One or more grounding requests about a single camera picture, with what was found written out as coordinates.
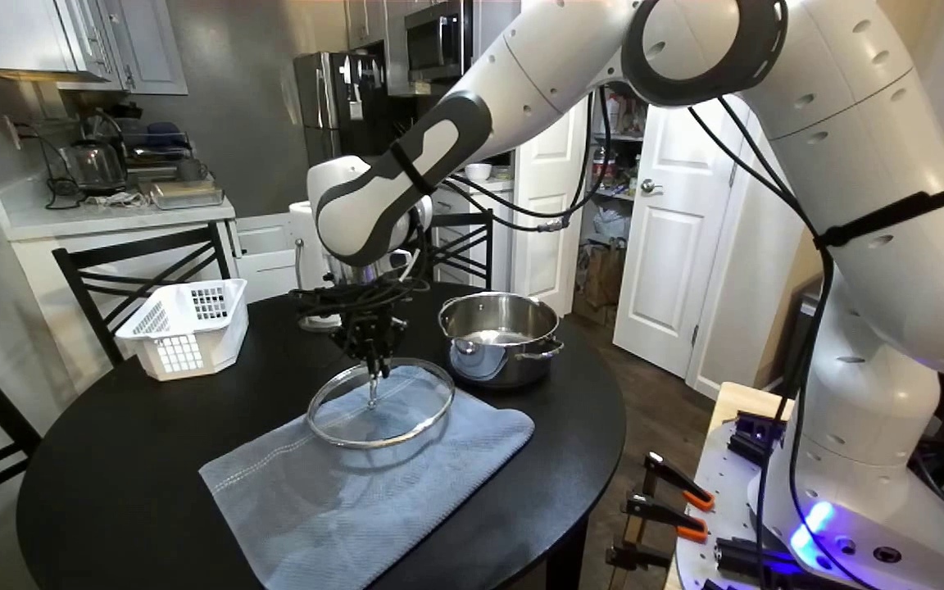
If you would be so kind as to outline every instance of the stainless steel bowl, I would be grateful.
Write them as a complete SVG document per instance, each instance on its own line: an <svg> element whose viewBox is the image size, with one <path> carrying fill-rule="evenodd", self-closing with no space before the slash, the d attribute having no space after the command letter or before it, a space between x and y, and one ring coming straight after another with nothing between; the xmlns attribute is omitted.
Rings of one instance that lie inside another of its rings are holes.
<svg viewBox="0 0 944 590"><path fill-rule="evenodd" d="M549 377L562 318L544 302L512 291L476 291L439 308L450 367L462 382L512 392Z"/></svg>

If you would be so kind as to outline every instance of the gray cloth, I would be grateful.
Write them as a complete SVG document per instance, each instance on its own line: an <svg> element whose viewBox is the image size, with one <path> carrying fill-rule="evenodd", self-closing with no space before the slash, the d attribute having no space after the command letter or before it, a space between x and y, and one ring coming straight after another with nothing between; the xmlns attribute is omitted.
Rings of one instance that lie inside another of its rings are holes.
<svg viewBox="0 0 944 590"><path fill-rule="evenodd" d="M525 413L459 392L445 424L404 446L337 449L299 417L199 476L266 586L347 590L400 561L533 432Z"/></svg>

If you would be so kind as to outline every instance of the white basket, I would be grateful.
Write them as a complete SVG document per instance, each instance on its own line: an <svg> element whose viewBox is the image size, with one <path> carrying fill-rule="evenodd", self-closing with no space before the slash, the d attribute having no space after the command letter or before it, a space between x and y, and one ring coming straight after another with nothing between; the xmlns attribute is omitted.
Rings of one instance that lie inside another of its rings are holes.
<svg viewBox="0 0 944 590"><path fill-rule="evenodd" d="M247 280L163 286L115 331L156 379L216 373L247 337Z"/></svg>

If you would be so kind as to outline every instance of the robotic arm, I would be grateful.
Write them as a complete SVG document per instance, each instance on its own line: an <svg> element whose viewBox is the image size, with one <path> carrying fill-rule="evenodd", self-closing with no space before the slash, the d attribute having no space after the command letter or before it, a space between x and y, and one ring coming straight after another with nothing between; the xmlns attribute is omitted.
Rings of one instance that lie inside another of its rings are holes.
<svg viewBox="0 0 944 590"><path fill-rule="evenodd" d="M873 0L533 4L389 155L311 169L340 276L374 281L450 169L515 149L610 80L654 106L741 93L835 261L805 419L788 431L801 449L784 443L760 481L766 531L795 547L805 512L827 503L835 517L812 531L818 547L863 550L843 550L839 569L795 550L807 569L944 586L944 503L904 469L944 373L944 136Z"/></svg>

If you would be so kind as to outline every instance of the round table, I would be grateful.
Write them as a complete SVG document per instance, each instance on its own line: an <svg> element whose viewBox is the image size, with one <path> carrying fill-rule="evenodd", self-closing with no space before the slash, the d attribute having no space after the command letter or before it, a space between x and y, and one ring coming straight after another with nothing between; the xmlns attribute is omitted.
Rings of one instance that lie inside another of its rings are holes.
<svg viewBox="0 0 944 590"><path fill-rule="evenodd" d="M433 286L400 305L400 355L445 367L438 313L466 288ZM374 586L500 586L549 556L550 586L578 586L586 512L622 457L622 401L575 327L550 377L481 398L525 409L534 435ZM352 361L296 318L253 305L237 367L158 382L136 361L81 392L47 432L21 487L30 574L66 586L258 586L199 465L302 417Z"/></svg>

